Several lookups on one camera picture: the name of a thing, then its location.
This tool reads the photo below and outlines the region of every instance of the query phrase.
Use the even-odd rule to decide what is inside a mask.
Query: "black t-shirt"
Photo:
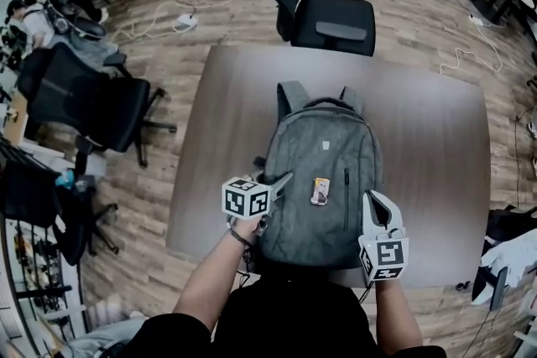
[[[271,350],[340,350],[359,358],[386,356],[375,343],[368,317],[350,288],[262,278],[231,293],[218,320],[214,342],[199,320],[185,314],[163,314],[143,324],[120,358],[223,350],[253,356],[267,355]],[[438,346],[423,346],[393,356],[446,358],[446,353]]]

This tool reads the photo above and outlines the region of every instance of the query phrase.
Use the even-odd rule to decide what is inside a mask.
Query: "backpack zipper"
[[[343,222],[343,230],[349,229],[349,169],[345,168],[345,220]]]

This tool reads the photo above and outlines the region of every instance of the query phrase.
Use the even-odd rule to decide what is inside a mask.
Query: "gray backpack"
[[[307,267],[358,267],[362,196],[382,185],[382,157],[354,90],[310,101],[298,81],[278,84],[279,124],[264,182],[293,173],[259,238],[264,258]],[[330,181],[317,202],[315,179]]]

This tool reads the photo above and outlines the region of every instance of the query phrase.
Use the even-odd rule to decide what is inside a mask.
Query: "shoe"
[[[537,129],[535,128],[533,122],[528,122],[528,125],[526,127],[528,128],[528,131],[533,137],[533,139],[537,139]]]
[[[108,9],[101,8],[101,19],[99,20],[99,24],[103,24],[105,21],[108,20],[110,15],[108,14]]]

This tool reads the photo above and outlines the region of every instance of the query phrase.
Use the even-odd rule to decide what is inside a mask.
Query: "bracelet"
[[[233,230],[232,217],[230,215],[227,216],[227,229],[232,234],[232,236],[235,237],[238,241],[240,241],[247,249],[252,247],[252,243],[241,237],[235,230]]]

